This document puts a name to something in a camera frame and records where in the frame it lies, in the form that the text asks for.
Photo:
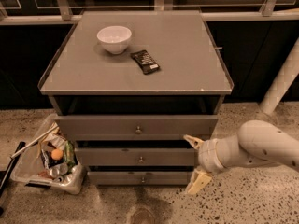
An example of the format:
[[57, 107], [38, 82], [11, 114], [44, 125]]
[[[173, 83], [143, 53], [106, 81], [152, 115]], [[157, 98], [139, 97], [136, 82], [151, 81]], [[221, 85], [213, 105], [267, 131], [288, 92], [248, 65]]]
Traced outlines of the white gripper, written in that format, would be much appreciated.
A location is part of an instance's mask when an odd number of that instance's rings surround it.
[[221, 163], [218, 155], [220, 139], [210, 139], [205, 142], [194, 136], [185, 134], [183, 138], [196, 150], [198, 150], [198, 161], [201, 168], [195, 168], [189, 184], [186, 187], [186, 192], [190, 195], [197, 194], [212, 180], [212, 174], [223, 172], [225, 167]]

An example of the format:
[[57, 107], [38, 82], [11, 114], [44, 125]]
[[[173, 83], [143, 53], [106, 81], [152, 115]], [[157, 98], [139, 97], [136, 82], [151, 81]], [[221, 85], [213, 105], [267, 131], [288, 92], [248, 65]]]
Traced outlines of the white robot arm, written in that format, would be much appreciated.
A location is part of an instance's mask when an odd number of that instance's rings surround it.
[[184, 139], [198, 153], [199, 165], [186, 187], [190, 195], [207, 186], [214, 174], [233, 167], [285, 165], [299, 172], [299, 141], [262, 120], [247, 121], [235, 135], [222, 139], [203, 141], [190, 135]]

